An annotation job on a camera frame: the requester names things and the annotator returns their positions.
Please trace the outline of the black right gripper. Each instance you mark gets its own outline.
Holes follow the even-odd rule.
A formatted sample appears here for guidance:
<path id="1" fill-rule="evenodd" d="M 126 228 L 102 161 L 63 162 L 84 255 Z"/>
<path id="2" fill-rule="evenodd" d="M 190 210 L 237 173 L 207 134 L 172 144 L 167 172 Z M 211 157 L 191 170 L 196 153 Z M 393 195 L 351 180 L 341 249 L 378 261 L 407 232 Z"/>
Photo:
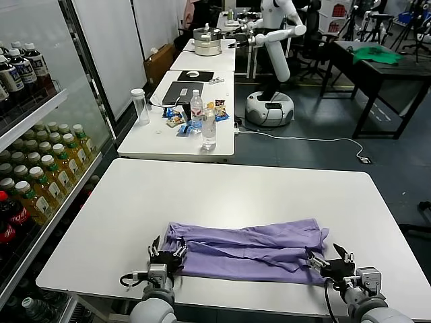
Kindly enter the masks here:
<path id="1" fill-rule="evenodd" d="M 344 247 L 338 244 L 333 244 L 333 247 L 338 253 L 339 259 L 326 261 L 316 256 L 310 248 L 305 248 L 305 250 L 310 267 L 319 268 L 322 277 L 330 278 L 334 282 L 340 282 L 345 277 L 350 277 L 354 274 L 354 254 L 349 253 Z"/>

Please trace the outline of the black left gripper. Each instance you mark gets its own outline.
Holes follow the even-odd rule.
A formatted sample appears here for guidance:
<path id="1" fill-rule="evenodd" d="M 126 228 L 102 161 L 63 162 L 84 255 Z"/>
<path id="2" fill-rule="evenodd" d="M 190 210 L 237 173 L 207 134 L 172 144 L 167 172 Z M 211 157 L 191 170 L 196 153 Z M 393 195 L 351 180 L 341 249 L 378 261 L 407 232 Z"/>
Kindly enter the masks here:
<path id="1" fill-rule="evenodd" d="M 160 236 L 158 236 L 150 246 L 147 247 L 147 252 L 150 256 L 151 264 L 166 264 L 169 273 L 177 273 L 184 268 L 183 258 L 187 251 L 186 242 L 181 238 L 178 241 L 178 248 L 175 252 L 160 251 L 159 243 Z"/>

